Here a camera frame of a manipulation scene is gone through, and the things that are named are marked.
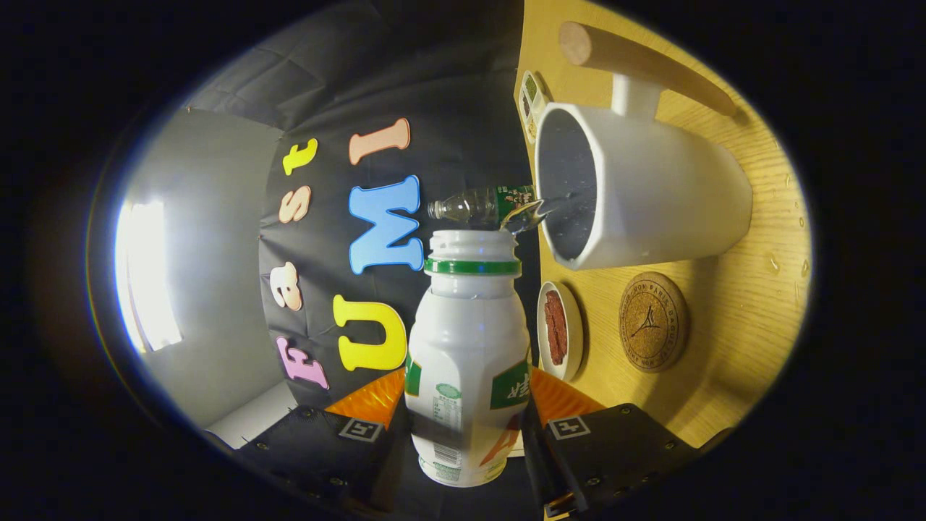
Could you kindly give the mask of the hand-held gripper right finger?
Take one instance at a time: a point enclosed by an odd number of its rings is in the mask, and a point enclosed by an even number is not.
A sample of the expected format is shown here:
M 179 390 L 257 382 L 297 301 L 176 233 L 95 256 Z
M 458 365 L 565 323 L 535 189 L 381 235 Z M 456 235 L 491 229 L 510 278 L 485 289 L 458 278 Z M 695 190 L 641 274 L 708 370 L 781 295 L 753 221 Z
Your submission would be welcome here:
M 606 407 L 538 368 L 530 369 L 522 439 L 547 518 L 589 519 L 701 455 L 635 404 Z

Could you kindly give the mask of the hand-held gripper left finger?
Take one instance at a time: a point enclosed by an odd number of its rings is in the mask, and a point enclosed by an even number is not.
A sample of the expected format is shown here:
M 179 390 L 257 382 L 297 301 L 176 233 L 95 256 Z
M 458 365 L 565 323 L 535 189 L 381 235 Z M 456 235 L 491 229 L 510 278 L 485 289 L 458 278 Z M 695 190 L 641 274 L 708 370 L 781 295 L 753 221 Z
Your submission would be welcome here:
M 420 469 L 393 370 L 326 408 L 299 405 L 237 456 L 295 494 L 338 509 L 414 509 Z

